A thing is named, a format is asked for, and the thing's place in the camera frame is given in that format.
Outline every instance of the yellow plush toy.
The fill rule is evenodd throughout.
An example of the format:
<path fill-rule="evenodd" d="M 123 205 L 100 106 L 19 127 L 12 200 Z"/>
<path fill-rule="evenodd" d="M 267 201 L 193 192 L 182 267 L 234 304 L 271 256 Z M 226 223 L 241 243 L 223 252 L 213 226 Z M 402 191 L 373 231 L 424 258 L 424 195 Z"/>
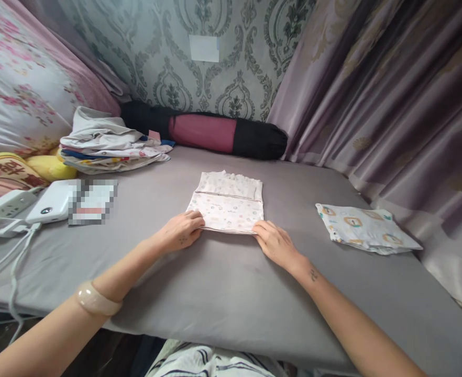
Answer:
<path fill-rule="evenodd" d="M 76 169 L 63 164 L 60 148 L 54 148 L 50 153 L 49 156 L 27 157 L 25 161 L 37 174 L 50 182 L 74 179 L 77 176 Z"/>

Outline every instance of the mattress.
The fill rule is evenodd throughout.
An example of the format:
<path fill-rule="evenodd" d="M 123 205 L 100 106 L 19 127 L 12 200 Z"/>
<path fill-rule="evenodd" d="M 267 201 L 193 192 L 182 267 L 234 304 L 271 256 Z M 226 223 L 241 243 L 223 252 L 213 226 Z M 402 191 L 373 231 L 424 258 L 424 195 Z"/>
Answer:
<path fill-rule="evenodd" d="M 462 375 L 462 310 L 410 254 L 388 257 L 330 241 L 315 204 L 369 208 L 341 174 L 282 161 L 253 161 L 175 147 L 168 162 L 93 178 L 118 180 L 101 225 L 44 225 L 20 269 L 16 306 L 45 315 L 185 211 L 202 172 L 263 182 L 265 219 L 308 256 L 429 375 Z M 16 239 L 0 243 L 0 257 Z M 0 272 L 0 303 L 10 293 Z M 160 260 L 106 328 L 267 355 L 303 367 L 354 367 L 309 296 L 249 235 L 204 231 Z"/>

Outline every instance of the beige bangle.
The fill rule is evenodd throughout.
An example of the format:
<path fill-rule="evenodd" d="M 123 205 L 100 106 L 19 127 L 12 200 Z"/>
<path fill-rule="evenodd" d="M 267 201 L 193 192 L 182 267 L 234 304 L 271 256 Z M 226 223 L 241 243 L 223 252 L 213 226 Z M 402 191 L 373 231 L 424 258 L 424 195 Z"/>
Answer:
<path fill-rule="evenodd" d="M 82 283 L 75 291 L 78 303 L 91 314 L 101 314 L 108 317 L 116 314 L 123 302 L 114 302 L 102 296 L 93 286 L 91 281 Z"/>

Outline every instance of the human hand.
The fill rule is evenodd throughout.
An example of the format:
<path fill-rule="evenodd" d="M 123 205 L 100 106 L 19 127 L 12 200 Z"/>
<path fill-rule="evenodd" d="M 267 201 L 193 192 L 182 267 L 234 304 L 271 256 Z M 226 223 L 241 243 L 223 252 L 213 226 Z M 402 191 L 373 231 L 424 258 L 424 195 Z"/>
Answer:
<path fill-rule="evenodd" d="M 271 221 L 264 220 L 256 222 L 252 231 L 257 233 L 254 237 L 263 253 L 277 265 L 291 272 L 300 254 L 289 234 Z"/>
<path fill-rule="evenodd" d="M 161 248 L 163 254 L 185 249 L 195 242 L 205 225 L 200 211 L 187 211 L 171 218 L 151 238 Z"/>

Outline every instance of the curtain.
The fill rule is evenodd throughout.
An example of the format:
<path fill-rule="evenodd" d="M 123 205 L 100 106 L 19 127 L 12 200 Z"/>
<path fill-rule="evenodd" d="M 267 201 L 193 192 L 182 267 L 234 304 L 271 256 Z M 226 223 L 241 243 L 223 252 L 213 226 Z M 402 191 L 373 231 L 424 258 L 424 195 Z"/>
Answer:
<path fill-rule="evenodd" d="M 462 306 L 462 0 L 318 1 L 268 122 L 394 213 Z"/>

